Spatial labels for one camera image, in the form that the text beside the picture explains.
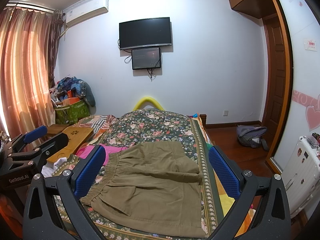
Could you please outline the bamboo lap desk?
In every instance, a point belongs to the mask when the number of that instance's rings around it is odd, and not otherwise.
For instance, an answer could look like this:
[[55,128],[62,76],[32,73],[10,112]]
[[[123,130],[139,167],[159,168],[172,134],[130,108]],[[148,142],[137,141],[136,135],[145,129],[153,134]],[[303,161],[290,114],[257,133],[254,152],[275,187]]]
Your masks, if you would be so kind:
[[68,159],[71,154],[76,153],[78,148],[93,134],[93,128],[69,126],[63,130],[63,133],[68,136],[68,145],[49,157],[47,161],[50,163],[60,158]]

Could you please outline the white wall air conditioner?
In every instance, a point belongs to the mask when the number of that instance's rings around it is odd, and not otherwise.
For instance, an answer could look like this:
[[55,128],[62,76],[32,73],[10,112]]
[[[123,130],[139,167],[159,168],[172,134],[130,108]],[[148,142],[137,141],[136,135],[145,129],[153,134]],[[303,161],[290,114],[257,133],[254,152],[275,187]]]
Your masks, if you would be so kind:
[[86,20],[108,13],[109,0],[91,0],[73,9],[68,9],[65,26],[73,27]]

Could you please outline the grey purple backpack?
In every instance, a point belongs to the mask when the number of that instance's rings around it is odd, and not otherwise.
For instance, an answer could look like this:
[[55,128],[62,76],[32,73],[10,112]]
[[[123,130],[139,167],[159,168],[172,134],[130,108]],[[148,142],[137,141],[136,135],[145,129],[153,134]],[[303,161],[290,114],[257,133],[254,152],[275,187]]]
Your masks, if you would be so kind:
[[264,126],[246,126],[238,125],[236,128],[236,135],[238,142],[245,147],[262,148],[265,151],[269,150],[266,140],[263,135],[267,132],[267,128]]

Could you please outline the striped patchwork blanket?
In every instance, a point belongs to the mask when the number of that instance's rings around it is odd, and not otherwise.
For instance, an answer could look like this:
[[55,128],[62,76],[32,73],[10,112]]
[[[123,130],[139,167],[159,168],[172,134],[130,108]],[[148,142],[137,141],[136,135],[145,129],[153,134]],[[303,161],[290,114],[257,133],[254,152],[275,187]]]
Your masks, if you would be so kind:
[[119,119],[113,115],[90,115],[80,119],[73,127],[87,127],[92,128],[93,133],[86,139],[85,142],[95,140],[104,132],[108,131],[112,125],[118,122]]

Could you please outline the olive khaki cargo pants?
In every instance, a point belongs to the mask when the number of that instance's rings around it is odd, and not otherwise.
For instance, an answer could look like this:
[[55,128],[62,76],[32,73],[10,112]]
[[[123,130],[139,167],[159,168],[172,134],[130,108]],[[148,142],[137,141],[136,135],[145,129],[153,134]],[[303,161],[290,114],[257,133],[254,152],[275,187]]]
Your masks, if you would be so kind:
[[179,141],[145,142],[110,154],[101,181],[80,200],[127,228],[203,238],[201,180]]

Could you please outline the white sliding wardrobe door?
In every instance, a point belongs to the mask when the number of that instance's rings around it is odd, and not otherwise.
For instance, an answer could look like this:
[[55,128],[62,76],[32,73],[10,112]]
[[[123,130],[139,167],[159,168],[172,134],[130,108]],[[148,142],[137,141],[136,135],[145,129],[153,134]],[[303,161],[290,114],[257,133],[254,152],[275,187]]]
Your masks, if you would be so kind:
[[319,132],[319,22],[305,0],[279,0],[289,28],[293,90],[274,162],[284,169],[298,138]]

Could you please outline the green fabric storage box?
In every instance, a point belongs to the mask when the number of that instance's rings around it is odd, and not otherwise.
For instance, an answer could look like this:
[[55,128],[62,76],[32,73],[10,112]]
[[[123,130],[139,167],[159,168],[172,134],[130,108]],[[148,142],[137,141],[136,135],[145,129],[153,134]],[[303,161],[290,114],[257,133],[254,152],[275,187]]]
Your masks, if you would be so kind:
[[55,108],[55,122],[57,124],[76,124],[80,119],[90,116],[88,104],[80,100],[68,106]]

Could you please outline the pile of mixed clothes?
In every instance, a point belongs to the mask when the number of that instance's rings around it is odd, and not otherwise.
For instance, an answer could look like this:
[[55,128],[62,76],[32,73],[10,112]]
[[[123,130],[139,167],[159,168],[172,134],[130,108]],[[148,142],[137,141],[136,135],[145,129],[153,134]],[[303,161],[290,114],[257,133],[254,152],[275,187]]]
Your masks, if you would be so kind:
[[87,82],[78,79],[76,76],[68,76],[61,79],[50,89],[50,97],[55,102],[63,102],[63,100],[68,98],[69,91],[71,91],[72,97],[84,100],[90,107],[96,106],[91,87]]

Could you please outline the pink orange window curtain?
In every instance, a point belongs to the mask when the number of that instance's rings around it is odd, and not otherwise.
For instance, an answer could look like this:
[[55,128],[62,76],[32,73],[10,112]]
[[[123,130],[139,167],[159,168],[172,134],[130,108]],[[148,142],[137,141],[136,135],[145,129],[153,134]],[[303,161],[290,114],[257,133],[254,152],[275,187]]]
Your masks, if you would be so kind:
[[1,127],[11,138],[55,122],[50,89],[62,25],[59,10],[1,11]]

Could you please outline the small black wall monitor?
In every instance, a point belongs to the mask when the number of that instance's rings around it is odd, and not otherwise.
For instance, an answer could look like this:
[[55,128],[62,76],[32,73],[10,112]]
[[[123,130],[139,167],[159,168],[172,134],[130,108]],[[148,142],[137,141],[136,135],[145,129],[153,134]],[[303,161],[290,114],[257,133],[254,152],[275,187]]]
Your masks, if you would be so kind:
[[133,49],[131,53],[133,70],[161,68],[162,55],[159,47]]

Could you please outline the white radiator with stickers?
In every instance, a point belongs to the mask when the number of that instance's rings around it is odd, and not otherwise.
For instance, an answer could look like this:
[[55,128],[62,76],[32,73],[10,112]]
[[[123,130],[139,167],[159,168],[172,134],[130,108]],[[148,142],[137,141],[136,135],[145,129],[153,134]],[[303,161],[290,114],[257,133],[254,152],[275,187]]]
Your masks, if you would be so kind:
[[281,177],[293,218],[319,191],[319,143],[311,137],[299,137]]

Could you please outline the black wall television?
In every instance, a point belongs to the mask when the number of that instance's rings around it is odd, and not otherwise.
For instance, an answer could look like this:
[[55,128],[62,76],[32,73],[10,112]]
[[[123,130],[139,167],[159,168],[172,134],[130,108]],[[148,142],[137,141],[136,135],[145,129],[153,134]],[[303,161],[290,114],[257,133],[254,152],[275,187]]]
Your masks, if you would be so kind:
[[169,17],[119,23],[120,50],[171,45],[172,33]]

